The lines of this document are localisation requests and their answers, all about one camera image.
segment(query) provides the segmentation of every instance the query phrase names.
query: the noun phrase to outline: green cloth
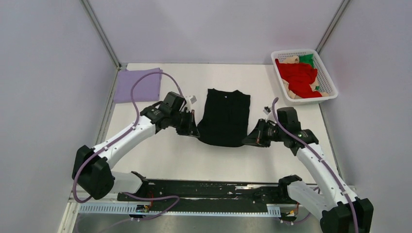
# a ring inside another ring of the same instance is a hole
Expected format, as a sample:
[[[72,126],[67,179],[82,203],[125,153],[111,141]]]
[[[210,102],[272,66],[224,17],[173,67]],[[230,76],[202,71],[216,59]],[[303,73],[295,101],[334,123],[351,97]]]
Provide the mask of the green cloth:
[[[312,68],[313,66],[313,54],[308,54],[305,56],[299,56],[299,63],[306,63],[309,64]]]

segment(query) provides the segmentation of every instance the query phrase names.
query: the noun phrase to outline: beige cloth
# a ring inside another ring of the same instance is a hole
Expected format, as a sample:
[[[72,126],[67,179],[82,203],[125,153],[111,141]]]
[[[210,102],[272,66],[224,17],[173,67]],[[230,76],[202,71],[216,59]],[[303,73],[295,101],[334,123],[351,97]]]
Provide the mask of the beige cloth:
[[[297,63],[299,63],[299,57],[298,56],[287,57],[281,63],[284,63],[284,64],[297,64]]]
[[[292,100],[302,99],[302,97],[296,95],[293,91],[289,90],[289,83],[288,83],[287,81],[285,81],[284,79],[282,79],[282,81],[283,81],[283,85],[285,86],[286,93],[288,94],[288,96],[289,96]],[[316,86],[318,86],[318,85],[319,85],[319,83],[318,83],[318,78],[316,78],[316,79],[315,79],[315,82],[310,85],[310,87],[312,88],[312,91],[315,91],[315,88],[316,88]],[[319,92],[319,93],[321,93],[322,97],[329,96],[329,94],[326,93],[326,92]]]

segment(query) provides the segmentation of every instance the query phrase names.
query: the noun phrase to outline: red cloth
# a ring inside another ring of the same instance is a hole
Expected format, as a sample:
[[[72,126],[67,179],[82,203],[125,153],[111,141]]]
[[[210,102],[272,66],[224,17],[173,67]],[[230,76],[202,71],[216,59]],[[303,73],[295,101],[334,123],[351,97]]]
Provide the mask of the red cloth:
[[[315,82],[318,70],[309,64],[283,64],[275,59],[280,77],[289,83],[289,90],[302,98],[322,97],[318,91],[312,91],[310,84]]]

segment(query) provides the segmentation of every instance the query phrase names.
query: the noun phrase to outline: black garment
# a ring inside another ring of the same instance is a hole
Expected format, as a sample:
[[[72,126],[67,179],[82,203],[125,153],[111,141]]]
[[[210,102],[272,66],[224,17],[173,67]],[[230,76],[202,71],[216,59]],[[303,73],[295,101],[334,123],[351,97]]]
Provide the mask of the black garment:
[[[250,95],[208,89],[199,140],[213,146],[241,147],[247,136]]]

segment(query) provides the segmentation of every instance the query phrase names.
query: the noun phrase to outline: gray floor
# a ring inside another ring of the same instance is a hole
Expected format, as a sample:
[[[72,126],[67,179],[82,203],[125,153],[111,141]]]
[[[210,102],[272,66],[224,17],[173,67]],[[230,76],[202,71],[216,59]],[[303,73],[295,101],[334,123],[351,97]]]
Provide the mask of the gray floor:
[[[300,218],[306,216],[302,210]],[[125,215],[83,214],[79,215],[79,233],[100,233],[104,228],[127,219]],[[280,224],[269,217],[205,217],[161,216],[146,222],[128,221],[104,233],[321,233],[319,222],[310,217],[294,226]]]

